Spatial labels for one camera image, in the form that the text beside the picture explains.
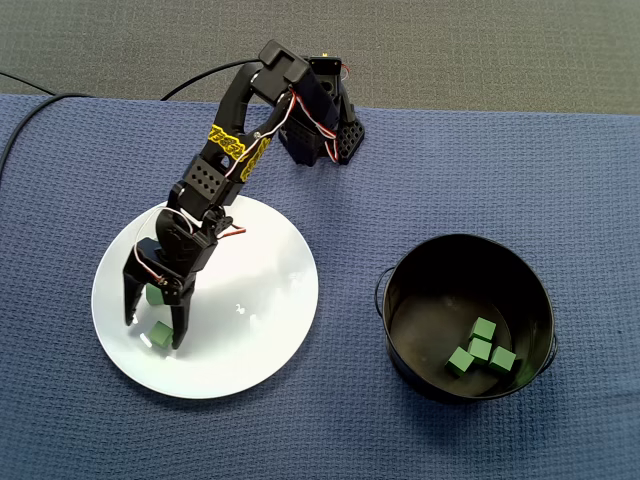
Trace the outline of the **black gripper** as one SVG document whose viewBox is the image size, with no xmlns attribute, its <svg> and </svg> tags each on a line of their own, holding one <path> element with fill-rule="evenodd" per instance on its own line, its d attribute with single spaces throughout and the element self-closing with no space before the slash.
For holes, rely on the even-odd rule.
<svg viewBox="0 0 640 480">
<path fill-rule="evenodd" d="M 160 285 L 165 305 L 171 310 L 173 349 L 178 349 L 189 325 L 191 297 L 196 274 L 209 261 L 217 246 L 218 214 L 208 210 L 200 227 L 164 208 L 156 220 L 157 240 L 143 238 L 131 249 L 123 268 L 124 318 L 130 326 L 146 284 L 157 284 L 166 266 L 178 278 L 170 277 Z"/>
</svg>

